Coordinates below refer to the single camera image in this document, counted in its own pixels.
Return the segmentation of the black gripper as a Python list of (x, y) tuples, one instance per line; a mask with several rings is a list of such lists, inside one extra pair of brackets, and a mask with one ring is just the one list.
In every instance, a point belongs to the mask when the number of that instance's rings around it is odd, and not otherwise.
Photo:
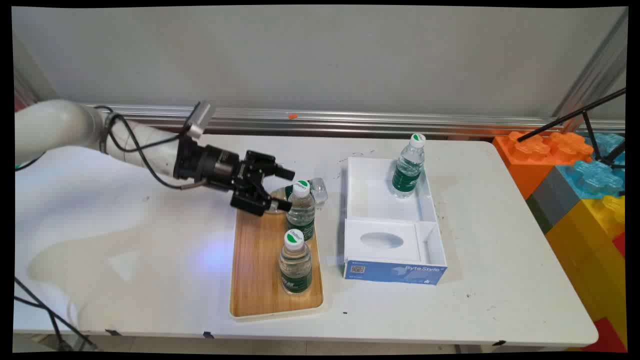
[(223, 192), (231, 192), (231, 207), (248, 214), (262, 217), (265, 212), (289, 212), (293, 204), (283, 197), (272, 196), (262, 186), (254, 186), (240, 180), (242, 172), (252, 177), (275, 176), (291, 181), (295, 171), (278, 164), (275, 157), (267, 153), (247, 150), (243, 158), (235, 152), (212, 145), (199, 145), (191, 137), (178, 141), (174, 162), (174, 178), (192, 179), (194, 183)]

